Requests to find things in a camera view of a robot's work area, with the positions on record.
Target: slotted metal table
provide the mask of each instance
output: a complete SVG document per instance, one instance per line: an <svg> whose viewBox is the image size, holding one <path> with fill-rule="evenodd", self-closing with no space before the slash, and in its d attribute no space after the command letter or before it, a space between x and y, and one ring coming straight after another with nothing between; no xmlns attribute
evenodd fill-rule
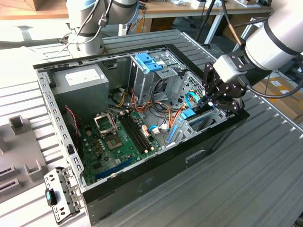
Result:
<svg viewBox="0 0 303 227"><path fill-rule="evenodd" d="M159 44L175 44L201 69L223 54L178 30L105 39L109 53ZM70 58L66 51L54 57L61 48L54 44L29 51L45 62ZM6 76L13 79L14 69L10 73ZM66 162L34 78L0 89L0 124L14 115L28 118L51 170ZM303 211L303 131L251 92L244 101L250 118L215 153L96 226L291 226ZM0 226L56 226L44 191L41 184L0 204ZM62 226L89 226L89 220L82 210Z"/></svg>

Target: metal expansion slot cover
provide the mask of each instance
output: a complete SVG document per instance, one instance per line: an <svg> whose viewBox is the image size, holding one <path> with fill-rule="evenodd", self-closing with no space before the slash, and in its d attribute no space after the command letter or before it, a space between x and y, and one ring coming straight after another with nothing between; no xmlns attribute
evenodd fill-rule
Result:
<svg viewBox="0 0 303 227"><path fill-rule="evenodd" d="M82 194L70 167L57 167L44 176L48 205L57 224L80 212L84 207Z"/></svg>

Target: ram slot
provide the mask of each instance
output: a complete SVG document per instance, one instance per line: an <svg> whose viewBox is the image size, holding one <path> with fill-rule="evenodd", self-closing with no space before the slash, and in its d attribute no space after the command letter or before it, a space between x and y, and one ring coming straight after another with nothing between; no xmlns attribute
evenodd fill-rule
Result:
<svg viewBox="0 0 303 227"><path fill-rule="evenodd" d="M138 148L140 154L143 154L145 150L150 150L151 146L148 144L130 116L121 117L120 122L122 123L124 129L132 139L135 146Z"/></svg>

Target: motherboard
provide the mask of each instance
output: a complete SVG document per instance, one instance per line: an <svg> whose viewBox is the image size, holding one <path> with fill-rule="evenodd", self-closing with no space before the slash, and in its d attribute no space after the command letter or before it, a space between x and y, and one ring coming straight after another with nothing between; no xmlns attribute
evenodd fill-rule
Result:
<svg viewBox="0 0 303 227"><path fill-rule="evenodd" d="M101 134L111 129L111 120L116 132ZM91 122L81 127L83 147L83 176L91 185L161 150L158 141L144 131L144 123L136 111L125 115L112 116L107 120Z"/></svg>

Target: blue drive bay latch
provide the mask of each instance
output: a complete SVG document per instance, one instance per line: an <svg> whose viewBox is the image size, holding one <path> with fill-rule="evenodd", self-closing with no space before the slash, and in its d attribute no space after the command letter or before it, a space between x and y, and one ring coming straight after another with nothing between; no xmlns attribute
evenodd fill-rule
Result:
<svg viewBox="0 0 303 227"><path fill-rule="evenodd" d="M147 53L138 53L136 54L136 58L147 72L155 72L163 69L163 67L158 65L155 60Z"/></svg>

